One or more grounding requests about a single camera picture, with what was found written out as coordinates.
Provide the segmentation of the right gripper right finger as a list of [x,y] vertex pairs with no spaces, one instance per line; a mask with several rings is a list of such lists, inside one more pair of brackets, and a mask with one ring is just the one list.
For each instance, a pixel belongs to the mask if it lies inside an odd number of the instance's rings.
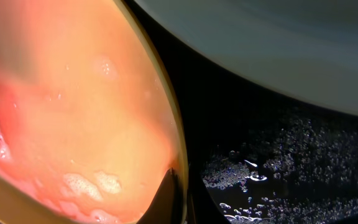
[[189,224],[230,224],[217,208],[198,174],[189,174],[187,221]]

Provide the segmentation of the mint plate with red streak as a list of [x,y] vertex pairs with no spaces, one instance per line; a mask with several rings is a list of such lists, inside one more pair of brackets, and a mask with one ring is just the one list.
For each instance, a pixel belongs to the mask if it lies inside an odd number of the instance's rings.
[[135,0],[248,81],[358,116],[358,0]]

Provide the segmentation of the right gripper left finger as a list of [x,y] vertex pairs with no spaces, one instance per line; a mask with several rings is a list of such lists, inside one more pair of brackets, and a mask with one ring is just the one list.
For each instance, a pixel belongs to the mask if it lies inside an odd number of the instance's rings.
[[147,211],[137,224],[182,224],[183,186],[174,169],[169,169]]

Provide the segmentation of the yellow plate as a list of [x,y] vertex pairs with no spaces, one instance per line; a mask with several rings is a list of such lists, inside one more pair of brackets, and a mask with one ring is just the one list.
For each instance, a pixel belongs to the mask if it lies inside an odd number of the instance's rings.
[[180,115],[127,5],[0,0],[0,222],[137,223],[169,169],[185,221]]

